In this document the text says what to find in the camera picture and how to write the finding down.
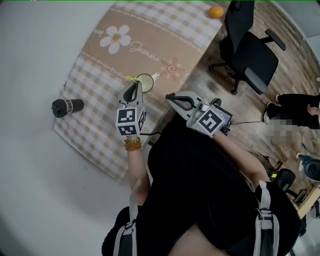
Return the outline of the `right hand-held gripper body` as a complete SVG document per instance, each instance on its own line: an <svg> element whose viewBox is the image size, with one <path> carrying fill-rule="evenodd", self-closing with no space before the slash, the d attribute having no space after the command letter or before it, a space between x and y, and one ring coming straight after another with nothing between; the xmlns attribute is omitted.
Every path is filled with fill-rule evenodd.
<svg viewBox="0 0 320 256"><path fill-rule="evenodd" d="M218 131L228 135L233 115L223 109L216 98L211 103L202 99L188 118L186 126L212 138Z"/></svg>

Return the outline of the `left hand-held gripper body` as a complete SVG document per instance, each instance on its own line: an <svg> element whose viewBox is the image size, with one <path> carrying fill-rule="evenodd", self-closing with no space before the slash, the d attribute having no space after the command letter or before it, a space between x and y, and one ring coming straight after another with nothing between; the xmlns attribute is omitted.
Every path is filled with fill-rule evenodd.
<svg viewBox="0 0 320 256"><path fill-rule="evenodd" d="M133 102L117 102L115 126L123 137L139 136L146 121L146 108Z"/></svg>

